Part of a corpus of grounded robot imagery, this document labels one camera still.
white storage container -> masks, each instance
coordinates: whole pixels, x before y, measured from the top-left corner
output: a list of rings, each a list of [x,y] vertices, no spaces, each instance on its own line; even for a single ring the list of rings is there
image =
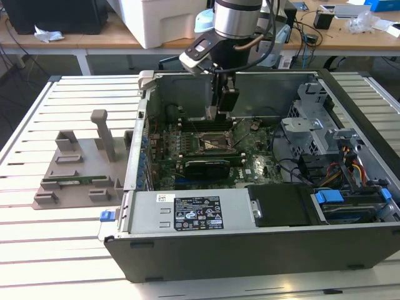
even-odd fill
[[[143,48],[194,37],[196,16],[207,0],[108,0]]]

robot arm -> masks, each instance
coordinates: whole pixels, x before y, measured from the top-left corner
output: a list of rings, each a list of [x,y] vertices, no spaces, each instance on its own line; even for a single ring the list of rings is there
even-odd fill
[[[212,73],[213,119],[222,121],[234,109],[239,97],[235,87],[236,72],[244,71],[265,60],[274,47],[277,13],[280,0],[267,0],[269,21],[264,32],[254,37],[263,0],[216,0],[214,29],[197,38],[179,57],[183,66],[193,74]],[[257,60],[248,63],[250,50],[259,44],[272,28],[272,40],[267,51]],[[205,62],[212,62],[204,67]]]
[[[263,61],[274,47],[276,23],[273,13],[274,1],[277,1],[277,13],[280,0],[268,0],[270,18],[262,34],[254,37],[260,17],[263,0],[216,0],[214,29],[196,39],[181,54],[183,66],[193,74],[208,71],[213,74],[229,74],[243,71]],[[272,41],[269,49],[259,59],[247,64],[250,50],[262,41],[272,28]],[[206,59],[213,66],[203,66]]]

wooden tabletop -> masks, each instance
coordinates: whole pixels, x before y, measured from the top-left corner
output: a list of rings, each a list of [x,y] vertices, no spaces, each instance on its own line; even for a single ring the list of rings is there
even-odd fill
[[[346,0],[305,1],[310,11],[315,11],[321,4],[341,4]],[[310,26],[313,25],[315,12],[305,15],[306,12],[298,12],[297,20]],[[400,11],[374,13],[382,19],[400,21]],[[6,30],[6,17],[0,20],[0,43],[5,48],[17,48]],[[346,20],[333,19],[329,30],[320,30],[324,36],[323,43],[318,49],[323,50],[352,50],[352,51],[400,51],[400,39],[382,31],[374,33],[351,34],[345,29]],[[109,14],[107,24],[99,35],[65,34],[62,41],[45,42],[38,41],[33,35],[20,36],[11,29],[13,36],[24,48],[82,48],[82,49],[141,49],[141,45],[124,25],[116,14]],[[307,33],[314,33],[312,29],[305,28]],[[182,49],[192,43],[192,39],[179,39],[163,44],[162,48]],[[284,49],[298,49],[301,44],[300,34],[294,30],[290,42],[284,45]]]
[[[306,0],[309,11],[316,11],[322,4],[345,4],[346,0],[333,0],[328,2]],[[297,12],[297,20],[313,25],[316,13]],[[393,12],[373,12],[375,16],[390,21],[400,21],[400,11]],[[323,50],[352,50],[352,51],[400,51],[400,39],[388,34],[387,32],[374,30],[373,33],[365,32],[351,34],[346,28],[347,20],[333,18],[328,30],[319,30],[324,36],[322,44],[318,49]],[[309,28],[304,28],[307,33],[316,34]],[[285,49],[297,49],[301,43],[300,33],[294,30],[291,34],[290,42],[285,45]]]

power supply label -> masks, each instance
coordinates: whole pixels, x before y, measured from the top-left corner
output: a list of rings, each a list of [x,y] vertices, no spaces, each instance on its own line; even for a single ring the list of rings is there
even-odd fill
[[[219,197],[175,198],[174,228],[176,231],[224,229]]]

floor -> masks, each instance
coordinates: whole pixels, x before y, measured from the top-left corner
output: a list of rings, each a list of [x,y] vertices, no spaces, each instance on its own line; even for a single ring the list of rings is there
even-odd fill
[[[135,69],[129,70],[126,56],[90,56],[89,62],[95,75],[137,74],[143,69],[157,69],[158,61],[169,56],[134,56]],[[328,57],[316,57],[310,68],[321,68]],[[340,57],[332,66],[336,67]],[[39,56],[36,61],[51,75],[81,75],[74,56]],[[381,57],[349,57],[340,63],[336,71],[368,71],[396,99],[400,98],[400,63]],[[165,64],[165,69],[179,70],[179,62]],[[3,148],[18,126],[30,105],[35,101],[48,77],[32,60],[22,70],[11,72],[12,76],[0,79],[0,148]]]

